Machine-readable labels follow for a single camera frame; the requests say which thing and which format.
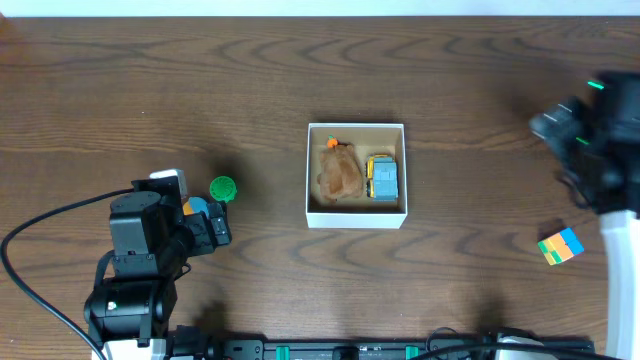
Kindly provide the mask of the yellow grey toy truck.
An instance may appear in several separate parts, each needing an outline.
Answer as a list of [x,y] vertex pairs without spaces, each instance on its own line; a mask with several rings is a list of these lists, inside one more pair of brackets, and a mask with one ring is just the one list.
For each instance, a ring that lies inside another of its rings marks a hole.
[[367,196],[373,201],[396,201],[398,198],[397,164],[386,154],[372,155],[365,167]]

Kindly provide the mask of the brown plush bear toy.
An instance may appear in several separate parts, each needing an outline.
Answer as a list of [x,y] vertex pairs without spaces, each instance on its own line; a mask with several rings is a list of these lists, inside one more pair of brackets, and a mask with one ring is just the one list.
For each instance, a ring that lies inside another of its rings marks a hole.
[[321,196],[328,202],[358,198],[364,192],[364,178],[357,162],[355,148],[330,136],[327,149],[320,154],[320,174],[317,183]]

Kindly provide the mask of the colourful two-by-two puzzle cube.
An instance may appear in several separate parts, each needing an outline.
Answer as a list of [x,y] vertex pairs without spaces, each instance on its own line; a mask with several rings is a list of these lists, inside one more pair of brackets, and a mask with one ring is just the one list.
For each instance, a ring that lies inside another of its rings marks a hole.
[[565,228],[537,243],[549,265],[554,266],[582,254],[585,249],[571,228]]

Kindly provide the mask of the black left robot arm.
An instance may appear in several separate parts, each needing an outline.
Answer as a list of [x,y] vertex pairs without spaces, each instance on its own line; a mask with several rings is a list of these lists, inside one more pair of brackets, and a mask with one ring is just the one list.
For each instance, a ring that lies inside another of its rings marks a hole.
[[113,253],[103,257],[84,307],[89,337],[102,348],[134,339],[142,347],[168,333],[177,302],[175,282],[188,259],[231,243],[225,202],[187,215],[179,180],[136,180],[133,191],[111,205]]

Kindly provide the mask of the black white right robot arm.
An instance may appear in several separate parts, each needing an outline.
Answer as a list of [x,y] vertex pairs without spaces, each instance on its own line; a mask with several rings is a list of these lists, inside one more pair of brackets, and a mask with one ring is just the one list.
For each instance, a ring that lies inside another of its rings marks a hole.
[[602,71],[590,104],[572,97],[529,126],[599,218],[608,266],[606,355],[639,357],[639,75]]

